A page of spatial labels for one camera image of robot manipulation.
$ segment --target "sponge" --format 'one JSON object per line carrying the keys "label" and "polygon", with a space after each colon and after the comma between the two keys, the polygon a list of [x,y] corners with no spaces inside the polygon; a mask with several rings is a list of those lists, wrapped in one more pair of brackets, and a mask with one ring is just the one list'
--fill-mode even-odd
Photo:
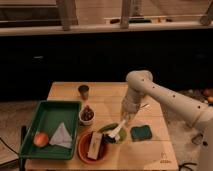
{"label": "sponge", "polygon": [[132,127],[130,133],[133,141],[142,141],[152,138],[152,132],[149,125]]}

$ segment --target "dark wall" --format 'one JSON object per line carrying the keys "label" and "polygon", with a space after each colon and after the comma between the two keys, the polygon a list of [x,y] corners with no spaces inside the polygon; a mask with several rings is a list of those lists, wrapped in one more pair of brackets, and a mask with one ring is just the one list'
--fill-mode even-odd
{"label": "dark wall", "polygon": [[53,81],[125,81],[143,69],[173,90],[211,87],[212,32],[0,37],[0,99],[45,99]]}

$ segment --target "dark cup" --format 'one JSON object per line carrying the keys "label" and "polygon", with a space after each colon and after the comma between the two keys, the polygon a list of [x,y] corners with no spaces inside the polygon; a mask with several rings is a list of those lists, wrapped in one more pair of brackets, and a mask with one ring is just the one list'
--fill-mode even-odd
{"label": "dark cup", "polygon": [[79,93],[81,95],[81,98],[83,100],[87,100],[88,99],[88,97],[89,97],[89,86],[81,85],[81,86],[78,87],[78,91],[79,91]]}

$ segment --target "white napkin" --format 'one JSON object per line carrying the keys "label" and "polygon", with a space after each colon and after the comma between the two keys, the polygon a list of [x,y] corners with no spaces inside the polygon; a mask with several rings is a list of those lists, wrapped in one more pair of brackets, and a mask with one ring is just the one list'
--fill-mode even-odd
{"label": "white napkin", "polygon": [[59,145],[65,148],[71,148],[72,137],[67,131],[65,124],[61,123],[49,142],[51,145]]}

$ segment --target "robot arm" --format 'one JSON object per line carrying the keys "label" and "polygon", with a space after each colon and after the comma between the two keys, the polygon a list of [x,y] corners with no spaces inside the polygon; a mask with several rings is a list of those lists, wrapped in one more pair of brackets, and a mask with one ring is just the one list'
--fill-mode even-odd
{"label": "robot arm", "polygon": [[128,90],[122,101],[125,115],[136,114],[141,99],[147,94],[180,115],[190,126],[204,133],[198,171],[212,171],[213,162],[213,108],[205,103],[184,96],[152,81],[149,71],[132,71],[127,75]]}

